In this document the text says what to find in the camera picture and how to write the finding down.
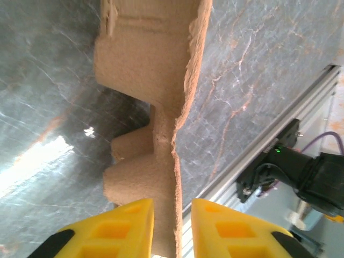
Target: marble surface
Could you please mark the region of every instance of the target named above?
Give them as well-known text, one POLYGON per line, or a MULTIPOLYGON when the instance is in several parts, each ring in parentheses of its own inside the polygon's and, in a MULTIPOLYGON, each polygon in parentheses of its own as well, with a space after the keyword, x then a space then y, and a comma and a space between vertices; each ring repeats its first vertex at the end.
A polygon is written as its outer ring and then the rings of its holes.
MULTIPOLYGON (((329 64, 341 2, 214 0, 177 136, 184 206, 329 64)), ((0 12, 0 256, 25 257, 110 209, 110 141, 146 125, 149 106, 95 82, 99 0, 0 0, 0 12)))
POLYGON ((213 1, 195 100, 177 135, 184 207, 331 63, 343 8, 341 0, 213 1))

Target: cardboard piece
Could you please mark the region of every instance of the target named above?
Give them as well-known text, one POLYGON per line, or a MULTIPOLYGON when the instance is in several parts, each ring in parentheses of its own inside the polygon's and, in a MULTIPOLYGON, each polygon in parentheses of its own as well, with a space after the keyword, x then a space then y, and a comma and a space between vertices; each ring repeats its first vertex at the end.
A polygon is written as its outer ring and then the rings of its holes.
POLYGON ((150 124, 117 137, 104 194, 154 199, 152 253, 181 257, 182 189, 175 138, 191 108, 211 0, 104 0, 94 69, 99 83, 151 104, 150 124))

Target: gray marble countertop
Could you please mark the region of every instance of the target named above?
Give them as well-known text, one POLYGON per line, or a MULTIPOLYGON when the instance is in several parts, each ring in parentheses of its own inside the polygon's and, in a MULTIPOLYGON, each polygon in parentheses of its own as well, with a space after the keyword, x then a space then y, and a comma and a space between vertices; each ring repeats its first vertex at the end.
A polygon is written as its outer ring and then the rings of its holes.
MULTIPOLYGON (((184 206, 329 64, 340 3, 213 2, 177 135, 184 206)), ((25 257, 62 226, 111 208, 102 186, 110 141, 146 125, 149 106, 95 82, 98 0, 2 0, 0 12, 0 251, 25 257)))

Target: table surface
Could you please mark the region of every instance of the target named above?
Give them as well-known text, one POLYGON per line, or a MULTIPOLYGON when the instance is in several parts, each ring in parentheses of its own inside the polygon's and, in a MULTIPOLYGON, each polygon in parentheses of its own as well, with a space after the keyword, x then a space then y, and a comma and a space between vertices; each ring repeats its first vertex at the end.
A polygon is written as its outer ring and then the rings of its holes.
MULTIPOLYGON (((213 1, 195 101, 177 135, 184 206, 334 55, 341 1, 284 2, 213 1)), ((0 6, 0 249, 25 257, 62 226, 112 208, 102 183, 110 141, 146 125, 149 106, 94 79, 99 1, 0 6)))

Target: purple cable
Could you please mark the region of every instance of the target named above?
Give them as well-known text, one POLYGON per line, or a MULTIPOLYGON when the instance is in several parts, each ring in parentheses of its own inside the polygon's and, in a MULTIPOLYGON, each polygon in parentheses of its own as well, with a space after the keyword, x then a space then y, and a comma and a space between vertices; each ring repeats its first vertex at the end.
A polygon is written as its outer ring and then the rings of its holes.
POLYGON ((315 142, 317 142, 318 140, 320 140, 321 138, 325 137, 325 136, 328 136, 328 135, 332 135, 335 137, 335 139, 337 140, 337 143, 338 143, 338 147, 339 147, 339 151, 340 151, 340 154, 342 156, 344 156, 344 146, 343 146, 343 141, 342 139, 340 138, 339 134, 337 134, 336 132, 325 132, 325 133, 322 133, 321 135, 315 137, 309 144, 306 145, 306 147, 304 147, 302 150, 301 150, 301 153, 305 152, 311 145, 313 145, 315 142))

